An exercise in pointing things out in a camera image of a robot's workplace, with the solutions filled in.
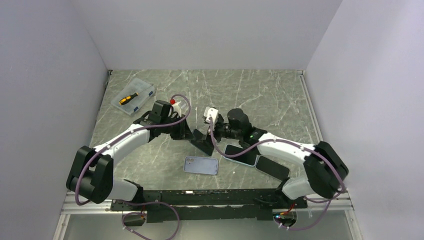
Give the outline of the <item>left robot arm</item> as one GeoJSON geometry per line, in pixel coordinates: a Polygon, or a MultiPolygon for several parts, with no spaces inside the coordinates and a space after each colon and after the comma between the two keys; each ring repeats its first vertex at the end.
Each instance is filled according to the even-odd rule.
{"type": "Polygon", "coordinates": [[[116,180],[117,163],[161,134],[177,141],[194,140],[186,121],[190,113],[191,103],[187,98],[183,101],[156,100],[151,110],[116,137],[95,147],[79,148],[65,183],[66,188],[75,193],[75,203],[82,206],[89,202],[100,204],[105,200],[117,200],[131,210],[139,209],[146,201],[144,188],[127,179],[116,180]]]}

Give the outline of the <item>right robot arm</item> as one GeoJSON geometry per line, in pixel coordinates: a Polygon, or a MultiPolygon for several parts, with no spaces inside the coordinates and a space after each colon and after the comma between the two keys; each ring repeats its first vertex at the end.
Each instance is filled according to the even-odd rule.
{"type": "Polygon", "coordinates": [[[213,107],[207,107],[203,117],[209,125],[208,133],[213,149],[222,156],[228,159],[249,153],[271,156],[304,171],[303,175],[282,180],[282,188],[275,194],[276,203],[280,207],[287,208],[295,199],[311,194],[329,201],[346,192],[344,179],[349,169],[329,143],[320,141],[317,144],[306,144],[278,137],[252,126],[249,117],[240,108],[231,109],[227,113],[228,122],[213,107]],[[238,140],[243,151],[234,154],[221,151],[217,143],[223,138],[238,140]]]}

